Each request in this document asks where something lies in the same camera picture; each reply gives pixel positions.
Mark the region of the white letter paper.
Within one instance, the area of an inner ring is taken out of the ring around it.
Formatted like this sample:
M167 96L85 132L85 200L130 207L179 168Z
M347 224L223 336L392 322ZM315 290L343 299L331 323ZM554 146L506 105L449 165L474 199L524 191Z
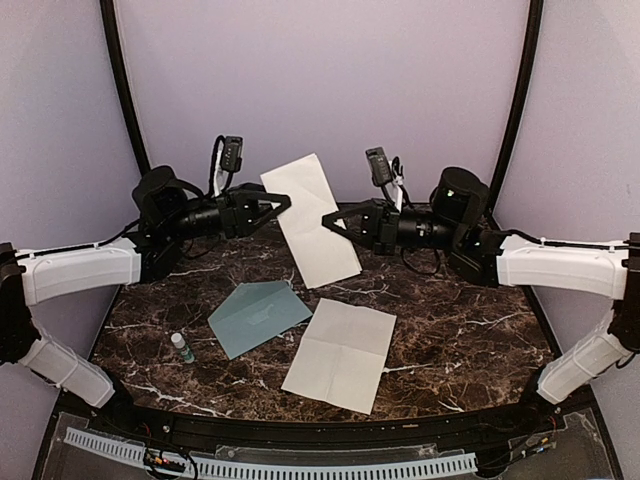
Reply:
M289 196L279 226L306 288L314 289L362 272L353 244L322 225L338 211L317 155L310 154L260 175L266 191Z

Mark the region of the light blue envelope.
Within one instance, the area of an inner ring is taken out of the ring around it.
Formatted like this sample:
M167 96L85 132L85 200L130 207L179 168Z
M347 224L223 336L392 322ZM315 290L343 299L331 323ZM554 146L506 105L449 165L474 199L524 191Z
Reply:
M210 315L208 323L232 360L311 316L311 310L286 281L270 281L241 283Z

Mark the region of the white paper sheet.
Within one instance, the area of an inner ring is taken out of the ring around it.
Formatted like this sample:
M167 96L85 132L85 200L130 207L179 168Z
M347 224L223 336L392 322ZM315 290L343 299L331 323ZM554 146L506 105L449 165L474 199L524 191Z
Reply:
M369 415L395 324L394 315L321 299L282 389Z

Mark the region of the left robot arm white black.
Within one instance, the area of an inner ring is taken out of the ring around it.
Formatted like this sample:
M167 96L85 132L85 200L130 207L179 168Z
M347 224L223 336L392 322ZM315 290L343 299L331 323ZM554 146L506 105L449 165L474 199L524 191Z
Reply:
M31 307L105 286L151 283L167 277L183 258L187 240L244 238L286 211L286 194L246 183L216 196L180 180L168 165L147 172L132 192L139 217L114 238L48 250L1 246L1 361L19 363L101 409L120 436L141 427L140 412L100 367L36 326Z

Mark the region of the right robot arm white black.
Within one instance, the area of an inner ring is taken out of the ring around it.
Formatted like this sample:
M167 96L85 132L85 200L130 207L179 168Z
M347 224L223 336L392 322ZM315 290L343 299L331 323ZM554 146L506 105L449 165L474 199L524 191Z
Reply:
M609 313L566 353L529 381L510 413L521 434L534 432L575 390L639 352L639 236L585 243L535 238L518 230L483 229L479 221L490 189L460 167L447 167L430 209L400 210L371 199L326 214L325 228L377 255L399 249L441 251L450 270L478 286L542 286L601 295Z

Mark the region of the small glue stick bottle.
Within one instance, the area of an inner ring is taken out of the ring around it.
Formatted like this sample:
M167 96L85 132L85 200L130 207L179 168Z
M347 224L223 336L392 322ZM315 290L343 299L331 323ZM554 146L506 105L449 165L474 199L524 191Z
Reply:
M185 363L191 364L195 361L195 356L181 333L173 333L171 342Z

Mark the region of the black front table rail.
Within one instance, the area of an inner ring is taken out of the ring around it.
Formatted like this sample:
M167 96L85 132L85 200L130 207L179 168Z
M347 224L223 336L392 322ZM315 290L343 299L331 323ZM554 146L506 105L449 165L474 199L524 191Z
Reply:
M391 421L290 423L232 420L126 406L115 412L81 409L91 425L132 433L154 444L212 451L246 447L359 448L434 443L439 447L494 448L550 429L548 415L519 404L471 413Z

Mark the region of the left black frame post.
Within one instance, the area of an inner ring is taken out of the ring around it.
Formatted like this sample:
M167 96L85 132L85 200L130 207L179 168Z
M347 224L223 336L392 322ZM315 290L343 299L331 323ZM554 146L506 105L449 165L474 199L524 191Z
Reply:
M151 170L151 163L143 139L131 84L128 78L123 42L117 19L116 2L113 0L100 0L99 7L111 72L122 117L137 170L140 176L143 176Z

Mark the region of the black frame post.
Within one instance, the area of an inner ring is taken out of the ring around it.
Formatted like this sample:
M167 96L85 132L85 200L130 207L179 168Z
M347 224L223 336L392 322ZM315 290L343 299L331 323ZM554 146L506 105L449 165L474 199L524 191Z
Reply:
M111 72L122 117L137 170L140 176L143 176L151 170L151 163L143 139L131 84L128 78L123 42L117 19L116 2L113 0L100 0L99 7Z
M489 186L486 215L493 217L504 186L512 154L514 152L530 81L535 64L539 34L542 25L544 1L530 0L518 73L513 91L509 115Z

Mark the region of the right black frame post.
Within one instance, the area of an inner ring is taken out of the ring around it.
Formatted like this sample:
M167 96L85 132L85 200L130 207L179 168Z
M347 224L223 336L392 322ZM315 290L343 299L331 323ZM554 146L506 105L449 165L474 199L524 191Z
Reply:
M518 73L513 91L509 115L489 186L486 215L493 217L504 186L512 154L514 152L530 81L535 64L539 34L542 25L544 1L530 0Z

